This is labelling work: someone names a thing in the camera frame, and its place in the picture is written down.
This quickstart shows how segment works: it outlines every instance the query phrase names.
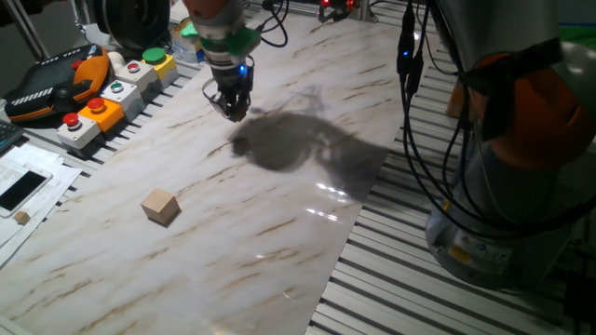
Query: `smartphone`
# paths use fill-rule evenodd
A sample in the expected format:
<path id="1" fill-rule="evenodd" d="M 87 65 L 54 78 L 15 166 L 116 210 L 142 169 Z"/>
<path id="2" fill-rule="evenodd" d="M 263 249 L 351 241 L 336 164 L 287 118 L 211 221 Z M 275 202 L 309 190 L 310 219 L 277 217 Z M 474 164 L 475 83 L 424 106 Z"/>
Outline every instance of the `smartphone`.
<path id="1" fill-rule="evenodd" d="M 0 178 L 0 217 L 9 218 L 51 180 L 52 174 L 28 164 L 3 163 Z"/>

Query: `marble surface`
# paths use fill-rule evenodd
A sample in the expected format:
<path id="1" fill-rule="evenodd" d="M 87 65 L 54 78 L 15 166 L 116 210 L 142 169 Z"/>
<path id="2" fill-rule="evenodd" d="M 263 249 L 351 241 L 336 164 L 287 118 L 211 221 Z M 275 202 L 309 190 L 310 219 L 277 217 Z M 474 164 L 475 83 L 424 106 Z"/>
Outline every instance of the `marble surface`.
<path id="1" fill-rule="evenodd" d="M 287 47 L 253 53 L 247 118 L 210 107 L 210 71 L 192 79 L 0 270 L 0 315 L 33 334 L 304 334 L 403 119 L 400 32 L 286 26 Z M 182 208 L 168 228 L 140 205 L 156 187 Z"/>

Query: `paper sheet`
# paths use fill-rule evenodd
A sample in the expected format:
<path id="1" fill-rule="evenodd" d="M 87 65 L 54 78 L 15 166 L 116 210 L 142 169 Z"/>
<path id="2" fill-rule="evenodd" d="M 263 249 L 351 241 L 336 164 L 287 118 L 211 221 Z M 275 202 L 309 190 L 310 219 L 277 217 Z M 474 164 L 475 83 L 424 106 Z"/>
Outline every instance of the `paper sheet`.
<path id="1" fill-rule="evenodd" d="M 78 168 L 64 166 L 59 154 L 29 144 L 13 148 L 2 157 L 3 161 L 5 159 L 20 166 L 34 165 L 48 171 L 53 177 L 20 209 L 31 217 L 25 226 L 18 225 L 12 218 L 0 220 L 0 267 L 4 266 L 20 245 L 37 229 L 81 172 Z"/>

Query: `slotted metal floor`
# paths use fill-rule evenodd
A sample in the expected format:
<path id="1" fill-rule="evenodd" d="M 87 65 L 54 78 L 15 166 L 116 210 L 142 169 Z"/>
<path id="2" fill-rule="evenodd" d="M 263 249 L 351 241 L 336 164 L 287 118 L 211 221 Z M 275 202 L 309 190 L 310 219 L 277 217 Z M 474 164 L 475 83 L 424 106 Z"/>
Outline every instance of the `slotted metal floor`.
<path id="1" fill-rule="evenodd" d="M 257 14 L 260 3 L 251 1 L 247 17 Z M 310 16 L 317 14 L 317 8 L 307 4 L 292 5 L 291 9 Z M 400 27 L 405 5 L 383 3 L 373 11 L 379 23 Z M 428 32 L 436 34 L 431 21 Z M 454 69 L 442 49 L 434 48 L 432 53 L 441 69 Z M 160 113 L 160 108 L 202 68 L 202 64 L 179 63 L 181 77 L 91 160 L 82 161 L 69 155 L 52 129 L 26 129 L 26 141 L 61 154 L 65 165 L 83 170 L 54 210 L 75 196 L 94 171 L 153 115 Z M 413 100 L 414 137 L 431 171 L 437 175 L 456 124 L 456 120 L 444 114 L 454 83 L 455 78 L 441 74 L 431 65 Z M 548 277 L 535 293 L 510 294 L 469 286 L 435 262 L 424 236 L 432 205 L 410 173 L 400 138 L 401 130 L 333 269 L 306 334 L 590 334 L 589 325 L 563 315 L 566 285 L 554 276 Z M 460 138 L 448 166 L 450 177 L 461 144 Z M 440 199 L 428 181 L 427 186 Z M 596 230 L 587 229 L 588 226 L 586 221 L 585 226 L 578 227 L 575 238 L 590 241 L 590 232 L 595 235 Z M 596 266 L 590 265 L 592 274 L 596 273 Z"/>

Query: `red button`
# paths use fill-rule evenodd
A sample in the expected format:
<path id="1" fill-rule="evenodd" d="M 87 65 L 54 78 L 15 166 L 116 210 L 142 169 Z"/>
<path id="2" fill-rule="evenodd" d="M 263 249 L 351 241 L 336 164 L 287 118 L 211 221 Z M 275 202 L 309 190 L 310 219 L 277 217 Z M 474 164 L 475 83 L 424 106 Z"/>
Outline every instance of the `red button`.
<path id="1" fill-rule="evenodd" d="M 78 125 L 78 114 L 77 113 L 68 113 L 62 118 L 62 121 L 68 127 L 74 127 Z"/>
<path id="2" fill-rule="evenodd" d="M 93 98 L 87 102 L 87 107 L 93 112 L 99 112 L 105 105 L 105 101 L 102 98 Z"/>
<path id="3" fill-rule="evenodd" d="M 129 72 L 134 74 L 136 72 L 138 72 L 140 70 L 139 68 L 139 64 L 132 62 L 131 64 L 129 64 L 127 66 L 127 69 L 129 69 Z"/>
<path id="4" fill-rule="evenodd" d="M 73 70 L 76 71 L 76 69 L 78 69 L 79 66 L 83 65 L 83 61 L 82 60 L 77 60 L 74 63 L 71 64 L 71 67 L 73 68 Z"/>

